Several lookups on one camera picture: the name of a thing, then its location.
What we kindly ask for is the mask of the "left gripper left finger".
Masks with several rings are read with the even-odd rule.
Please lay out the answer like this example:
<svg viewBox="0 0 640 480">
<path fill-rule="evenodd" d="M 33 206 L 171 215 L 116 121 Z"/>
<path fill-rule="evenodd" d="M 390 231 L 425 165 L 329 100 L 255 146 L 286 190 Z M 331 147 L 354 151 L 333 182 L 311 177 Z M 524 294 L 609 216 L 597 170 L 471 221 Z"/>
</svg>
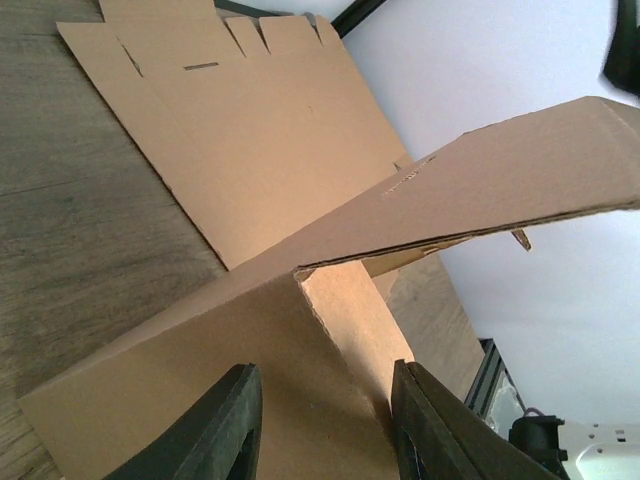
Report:
<svg viewBox="0 0 640 480">
<path fill-rule="evenodd" d="M 227 371 L 160 437 L 109 479 L 254 479 L 263 416 L 255 364 Z"/>
</svg>

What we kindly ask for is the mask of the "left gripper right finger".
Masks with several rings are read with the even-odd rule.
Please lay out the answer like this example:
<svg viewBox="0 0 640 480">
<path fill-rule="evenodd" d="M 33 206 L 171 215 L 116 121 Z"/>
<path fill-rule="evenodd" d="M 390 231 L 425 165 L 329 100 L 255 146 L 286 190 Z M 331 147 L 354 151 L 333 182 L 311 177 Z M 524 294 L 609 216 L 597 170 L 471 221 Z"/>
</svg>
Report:
<svg viewBox="0 0 640 480">
<path fill-rule="evenodd" d="M 559 477 L 501 438 L 417 362 L 394 363 L 391 414 L 402 480 Z"/>
</svg>

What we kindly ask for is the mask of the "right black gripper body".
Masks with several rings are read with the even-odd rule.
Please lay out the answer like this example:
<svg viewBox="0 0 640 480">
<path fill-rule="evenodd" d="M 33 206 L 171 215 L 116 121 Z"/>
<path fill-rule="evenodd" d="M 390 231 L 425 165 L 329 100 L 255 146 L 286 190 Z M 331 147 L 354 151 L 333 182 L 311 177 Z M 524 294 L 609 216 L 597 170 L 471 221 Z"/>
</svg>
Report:
<svg viewBox="0 0 640 480">
<path fill-rule="evenodd" d="M 639 2 L 617 0 L 614 25 L 602 68 L 609 84 L 639 98 Z"/>
</svg>

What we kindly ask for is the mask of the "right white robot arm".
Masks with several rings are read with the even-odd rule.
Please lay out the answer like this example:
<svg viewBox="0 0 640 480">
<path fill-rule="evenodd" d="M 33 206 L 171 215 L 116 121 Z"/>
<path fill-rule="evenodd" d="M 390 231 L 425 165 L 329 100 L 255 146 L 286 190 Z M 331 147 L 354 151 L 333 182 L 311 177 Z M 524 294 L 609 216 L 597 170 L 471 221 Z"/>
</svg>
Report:
<svg viewBox="0 0 640 480">
<path fill-rule="evenodd" d="M 618 1 L 602 68 L 614 88 L 639 95 L 639 3 Z M 509 442 L 560 479 L 637 479 L 639 427 L 590 426 L 530 410 L 514 421 Z"/>
</svg>

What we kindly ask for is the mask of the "cardboard box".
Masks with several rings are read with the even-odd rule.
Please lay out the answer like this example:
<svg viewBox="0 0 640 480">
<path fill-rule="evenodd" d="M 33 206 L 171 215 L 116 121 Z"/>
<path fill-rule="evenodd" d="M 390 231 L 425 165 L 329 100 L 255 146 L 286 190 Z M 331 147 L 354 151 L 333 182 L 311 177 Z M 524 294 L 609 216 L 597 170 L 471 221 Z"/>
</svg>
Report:
<svg viewBox="0 0 640 480">
<path fill-rule="evenodd" d="M 639 110 L 584 97 L 426 156 L 21 398 L 63 475 L 102 479 L 232 367 L 261 377 L 261 479 L 394 479 L 394 364 L 412 351 L 371 267 L 639 206 Z"/>
</svg>

